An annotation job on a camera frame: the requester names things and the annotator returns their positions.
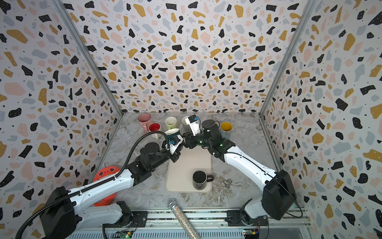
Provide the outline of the blue glazed mug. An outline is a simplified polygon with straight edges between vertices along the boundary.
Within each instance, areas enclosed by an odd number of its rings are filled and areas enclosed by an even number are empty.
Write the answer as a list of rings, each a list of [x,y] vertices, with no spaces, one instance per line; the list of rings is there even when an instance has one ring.
[[[233,131],[233,125],[230,122],[223,122],[220,125],[220,131],[223,138],[230,139]]]

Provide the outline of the black mug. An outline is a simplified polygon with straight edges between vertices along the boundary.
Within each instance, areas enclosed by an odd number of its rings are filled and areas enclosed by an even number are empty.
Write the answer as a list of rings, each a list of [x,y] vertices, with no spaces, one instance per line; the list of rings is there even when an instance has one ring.
[[[214,181],[214,176],[208,175],[203,170],[197,170],[193,173],[192,181],[195,189],[203,190],[206,188],[207,183]]]

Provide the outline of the pink mug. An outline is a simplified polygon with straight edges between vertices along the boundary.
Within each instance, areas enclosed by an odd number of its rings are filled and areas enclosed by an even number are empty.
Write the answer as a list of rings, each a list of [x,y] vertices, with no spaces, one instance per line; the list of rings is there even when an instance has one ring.
[[[138,117],[142,128],[145,132],[149,132],[149,126],[152,124],[151,115],[149,113],[143,113]]]

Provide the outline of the light green mug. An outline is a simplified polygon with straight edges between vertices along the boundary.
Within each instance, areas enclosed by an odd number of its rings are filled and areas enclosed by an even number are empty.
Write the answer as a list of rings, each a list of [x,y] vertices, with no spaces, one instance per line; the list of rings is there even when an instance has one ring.
[[[167,117],[165,119],[165,124],[166,124],[167,130],[178,128],[177,119],[175,117]]]

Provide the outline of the grey frosted cup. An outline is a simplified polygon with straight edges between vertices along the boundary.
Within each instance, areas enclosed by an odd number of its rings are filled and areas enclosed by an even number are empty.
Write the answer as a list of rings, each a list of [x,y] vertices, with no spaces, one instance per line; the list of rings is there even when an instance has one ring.
[[[190,132],[191,131],[190,125],[188,124],[188,122],[189,122],[188,118],[189,118],[189,116],[184,116],[182,118],[182,125],[183,125],[184,132]]]

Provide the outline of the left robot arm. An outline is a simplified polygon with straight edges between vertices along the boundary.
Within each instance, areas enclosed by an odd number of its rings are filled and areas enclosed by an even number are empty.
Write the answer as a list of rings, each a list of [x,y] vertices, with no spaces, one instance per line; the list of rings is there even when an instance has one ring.
[[[142,183],[166,161],[177,161],[183,146],[181,139],[178,142],[171,139],[169,145],[162,146],[151,142],[140,150],[134,162],[117,173],[72,191],[66,190],[64,186],[56,188],[46,202],[47,209],[40,215],[45,237],[68,237],[80,223],[88,221],[81,215],[85,209],[112,194]]]

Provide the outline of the dark green mug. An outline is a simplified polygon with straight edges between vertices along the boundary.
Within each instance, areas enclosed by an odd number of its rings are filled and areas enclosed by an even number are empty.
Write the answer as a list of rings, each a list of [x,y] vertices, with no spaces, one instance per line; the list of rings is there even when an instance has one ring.
[[[169,140],[174,140],[175,138],[178,137],[178,135],[180,135],[180,129],[173,128],[173,129],[165,131],[165,134],[167,135]]]

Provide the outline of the white mug red inside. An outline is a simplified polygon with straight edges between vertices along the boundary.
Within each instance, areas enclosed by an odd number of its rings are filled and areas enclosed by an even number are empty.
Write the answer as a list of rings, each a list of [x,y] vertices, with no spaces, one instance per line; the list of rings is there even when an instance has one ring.
[[[158,122],[154,122],[154,123],[149,125],[148,129],[149,129],[149,132],[160,131],[161,125]],[[154,139],[159,139],[161,137],[161,134],[160,133],[153,133],[153,134],[151,134],[151,136]]]

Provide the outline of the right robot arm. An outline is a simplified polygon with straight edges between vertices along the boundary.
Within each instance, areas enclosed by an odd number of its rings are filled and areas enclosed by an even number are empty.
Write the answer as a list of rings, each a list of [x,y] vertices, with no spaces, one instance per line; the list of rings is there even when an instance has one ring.
[[[186,148],[201,146],[207,149],[212,156],[234,166],[259,187],[261,199],[250,199],[240,209],[240,220],[244,224],[252,224],[263,216],[281,220],[296,203],[295,190],[285,170],[275,171],[251,158],[234,142],[223,138],[212,119],[200,121],[199,117],[192,115],[186,123],[191,128],[191,132],[183,134]]]

